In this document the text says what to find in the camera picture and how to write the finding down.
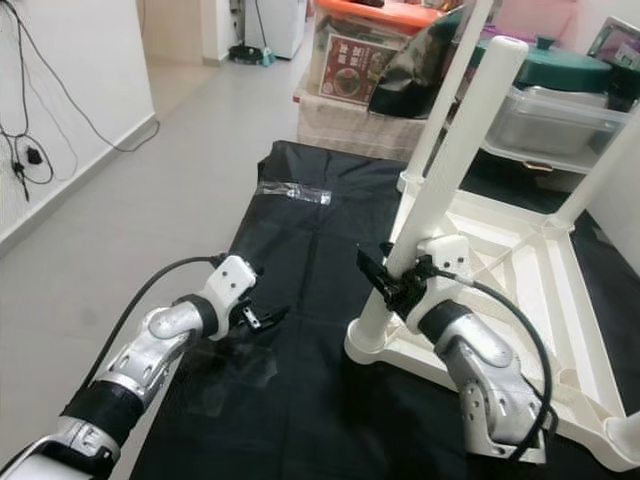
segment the black cable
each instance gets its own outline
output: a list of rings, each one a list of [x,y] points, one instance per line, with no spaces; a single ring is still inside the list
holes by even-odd
[[[27,40],[31,44],[31,47],[33,48],[34,52],[36,53],[36,55],[38,56],[38,58],[40,59],[42,64],[47,68],[47,70],[49,70],[51,75],[53,75],[53,78],[56,80],[56,82],[58,83],[58,85],[60,86],[62,91],[64,92],[64,94],[67,97],[67,100],[69,101],[69,103],[73,106],[73,108],[76,110],[76,112],[78,112],[82,116],[82,118],[84,118],[84,120],[87,122],[87,125],[89,125],[89,127],[91,128],[93,133],[100,140],[102,140],[105,144],[109,145],[111,148],[113,148],[114,150],[116,150],[118,152],[121,152],[121,153],[133,153],[133,152],[138,151],[143,145],[145,145],[146,143],[151,141],[153,138],[155,138],[156,135],[158,135],[158,132],[160,132],[160,122],[156,120],[156,128],[153,131],[153,133],[149,137],[147,137],[146,139],[142,140],[134,148],[120,148],[120,147],[114,145],[112,142],[110,142],[96,128],[96,126],[93,124],[93,122],[91,121],[89,116],[84,112],[84,110],[82,110],[82,108],[78,105],[78,103],[71,96],[71,94],[69,93],[69,90],[67,89],[65,83],[62,81],[60,76],[53,69],[53,67],[49,64],[49,62],[44,58],[44,56],[40,52],[40,49],[36,45],[33,37],[31,36],[31,32],[29,32],[29,29],[25,26],[24,22],[22,21],[22,18],[20,18],[20,15],[18,15],[18,12],[16,11],[15,7],[11,4],[11,2],[9,0],[0,0],[0,3],[6,5],[7,9],[9,9],[11,14],[14,16],[14,18],[18,22],[18,30],[22,30],[24,32],[24,35],[27,37]]]
[[[113,346],[113,342],[115,342],[116,337],[122,330],[122,327],[124,327],[125,323],[127,322],[127,319],[129,318],[133,310],[136,308],[138,303],[140,303],[140,300],[142,299],[142,297],[144,297],[146,293],[149,291],[149,289],[151,289],[151,287],[153,287],[162,277],[164,277],[166,274],[168,274],[172,270],[175,270],[176,268],[182,267],[184,265],[189,265],[191,263],[209,263],[213,267],[217,268],[218,265],[220,264],[220,259],[221,259],[220,256],[185,258],[184,260],[179,260],[170,265],[167,265],[166,267],[162,268],[161,270],[153,274],[153,276],[149,280],[147,280],[144,283],[144,285],[136,292],[136,294],[133,296],[133,298],[127,305],[127,307],[122,312],[122,315],[120,315],[120,318],[114,325],[113,330],[111,330],[109,337],[105,341],[102,349],[100,350],[100,353],[98,353],[98,356],[94,360],[93,365],[91,366],[91,369],[89,370],[86,377],[80,384],[80,387],[78,388],[78,391],[76,392],[76,394],[85,390],[91,384],[91,381],[96,376],[96,372],[98,371],[98,369],[100,368],[100,365],[102,364],[105,357],[109,353],[109,350],[111,350],[111,347]]]
[[[527,382],[527,385],[531,387],[533,392],[536,394],[536,397],[538,397],[538,400],[542,401],[542,394],[538,391],[538,389],[526,378],[524,378],[524,381]],[[556,433],[558,433],[558,424],[560,423],[560,417],[558,417],[558,413],[556,412],[556,409],[553,408],[553,406],[549,409],[549,416],[551,417],[551,423],[549,424],[549,430],[547,431],[547,449],[553,442]]]
[[[40,155],[43,157],[45,165],[49,169],[49,174],[48,174],[49,176],[47,177],[46,180],[35,180],[31,178],[29,175],[27,175],[25,170],[22,171],[22,176],[24,177],[25,180],[27,180],[29,183],[33,183],[34,185],[49,185],[53,181],[53,178],[55,176],[53,165],[51,164],[51,160],[49,159],[49,154],[47,153],[47,151],[44,149],[44,147],[39,141],[37,141],[31,135],[24,134],[24,135],[18,135],[13,139],[13,147],[16,152],[16,155],[19,155],[20,149],[18,148],[18,142],[22,139],[30,141],[37,147],[38,151],[40,152]]]
[[[140,36],[144,37],[145,28],[147,26],[147,0],[142,0],[142,22],[140,23]]]
[[[256,0],[256,12],[258,12],[258,22],[260,23],[260,33],[262,33],[262,41],[264,42],[265,48],[267,45],[267,37],[264,34],[264,26],[262,25],[262,15],[260,14],[260,4],[258,0]]]
[[[38,90],[36,90],[36,88],[33,86],[33,82],[31,82],[31,74],[29,73],[29,70],[27,69],[25,71],[25,73],[27,74],[27,83],[29,84],[29,87],[31,88],[31,91],[33,92],[33,94],[36,96],[36,98],[40,102],[40,106],[42,106],[42,108],[49,115],[49,118],[51,119],[51,121],[55,124],[56,128],[58,129],[58,133],[60,134],[60,136],[64,139],[65,143],[67,144],[67,148],[69,148],[69,151],[73,154],[73,158],[74,158],[73,170],[71,171],[71,173],[69,175],[67,175],[66,177],[59,177],[57,175],[57,173],[54,171],[55,179],[57,181],[59,181],[59,182],[68,182],[69,180],[71,180],[73,177],[76,176],[76,173],[78,171],[78,166],[80,165],[80,157],[78,156],[78,152],[76,152],[76,150],[73,148],[73,145],[71,144],[71,140],[69,140],[69,137],[67,136],[67,134],[64,133],[64,130],[60,126],[60,123],[56,119],[55,115],[53,114],[53,112],[51,112],[49,107],[47,107],[47,104],[45,103],[45,101],[42,98],[42,96],[40,95],[40,93],[38,93]]]
[[[551,362],[549,361],[549,355],[547,354],[547,350],[544,346],[544,342],[540,338],[540,334],[533,326],[531,321],[527,318],[527,316],[520,310],[516,305],[511,302],[507,297],[502,295],[497,290],[489,287],[488,285],[484,285],[483,283],[476,281],[467,281],[457,275],[446,272],[444,270],[440,270],[438,268],[433,268],[433,273],[444,277],[449,278],[451,280],[455,280],[464,285],[475,288],[476,290],[481,291],[482,293],[492,297],[494,300],[497,300],[502,305],[504,305],[507,310],[509,310],[522,324],[524,329],[527,331],[534,345],[536,346],[536,350],[538,351],[538,355],[540,357],[540,363],[542,364],[542,373],[544,376],[544,388],[542,391],[542,395],[540,397],[540,410],[538,411],[538,415],[536,416],[533,425],[529,429],[529,432],[525,436],[525,438],[520,442],[520,445],[516,447],[511,456],[509,457],[510,461],[516,462],[518,461],[522,455],[526,452],[526,450],[533,444],[534,440],[542,430],[545,420],[547,419],[547,415],[549,415],[551,411],[551,397],[553,395],[553,376],[551,371]]]
[[[30,193],[29,193],[29,188],[27,187],[27,182],[34,185],[48,185],[53,181],[55,177],[55,173],[54,173],[54,168],[53,168],[53,165],[51,164],[51,160],[49,158],[48,153],[46,152],[42,144],[39,141],[37,141],[32,135],[29,134],[31,125],[30,125],[30,119],[29,119],[29,108],[27,106],[27,86],[26,86],[27,71],[26,71],[26,63],[24,59],[24,45],[23,45],[23,36],[22,36],[23,31],[22,31],[22,28],[20,28],[20,23],[18,22],[18,20],[16,20],[16,23],[18,25],[17,34],[18,34],[18,54],[20,56],[20,98],[22,101],[22,112],[24,115],[24,129],[22,130],[21,133],[12,135],[5,130],[3,125],[0,124],[0,135],[2,135],[7,140],[7,143],[9,144],[9,149],[10,149],[9,161],[10,161],[11,169],[13,170],[15,177],[18,179],[18,181],[22,185],[25,199],[28,202],[30,201]],[[48,169],[48,177],[46,180],[36,180],[27,174],[25,165],[20,161],[19,142],[21,140],[28,140],[29,142],[31,142],[38,149],[40,157],[44,157],[44,163]]]
[[[236,45],[242,45],[244,42],[240,38],[240,32],[238,31],[238,21],[233,21],[233,31],[236,33]]]

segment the power adapter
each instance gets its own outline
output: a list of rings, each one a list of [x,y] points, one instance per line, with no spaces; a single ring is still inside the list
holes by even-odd
[[[27,162],[29,165],[42,165],[42,154],[40,151],[33,147],[27,147]]]

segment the baseboard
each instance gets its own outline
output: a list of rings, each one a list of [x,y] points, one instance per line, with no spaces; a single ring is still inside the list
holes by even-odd
[[[142,121],[122,139],[117,146],[119,148],[130,148],[137,144],[139,139],[152,130],[156,125],[155,113]],[[102,172],[109,163],[121,155],[120,152],[111,148],[104,155],[98,157],[93,163],[84,167],[76,177],[58,189],[51,192],[40,204],[35,207],[18,224],[7,233],[0,236],[0,258],[4,257],[12,248],[24,240],[31,232],[38,228],[46,219],[58,210],[62,204],[74,193],[87,185],[93,178]]]
[[[219,59],[218,58],[202,57],[202,64],[205,67],[221,67],[228,56],[229,56],[229,52],[226,52]]]

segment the black tablecloth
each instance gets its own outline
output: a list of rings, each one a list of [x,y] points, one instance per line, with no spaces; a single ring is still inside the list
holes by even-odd
[[[389,365],[356,366],[343,353],[346,326],[371,290],[356,268],[356,250],[377,254],[387,239],[401,168],[274,144],[259,180],[330,191],[331,201],[261,189],[231,250],[265,268],[252,294],[257,309],[289,305],[291,312],[260,337],[238,332],[215,345],[203,342],[185,357],[132,478],[467,478],[458,396]],[[561,195],[541,194],[518,170],[489,160],[474,164],[464,188],[538,211],[562,202]],[[595,227],[583,216],[574,246],[625,406],[635,412],[640,282],[598,240]],[[605,470],[566,439],[556,437],[548,454],[551,478],[640,477]]]

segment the tile floor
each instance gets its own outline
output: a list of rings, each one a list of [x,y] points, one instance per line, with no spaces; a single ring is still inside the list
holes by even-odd
[[[147,72],[156,116],[163,120],[215,73],[213,67],[147,57]]]
[[[228,247],[255,188],[256,163],[274,140],[295,139],[291,98],[310,47],[307,38],[293,61],[267,69],[216,69],[164,119],[157,139],[112,162],[0,259],[0,465],[53,428],[148,276]],[[139,312],[198,289],[206,275],[196,266],[176,273]],[[113,478],[128,478],[152,415]]]

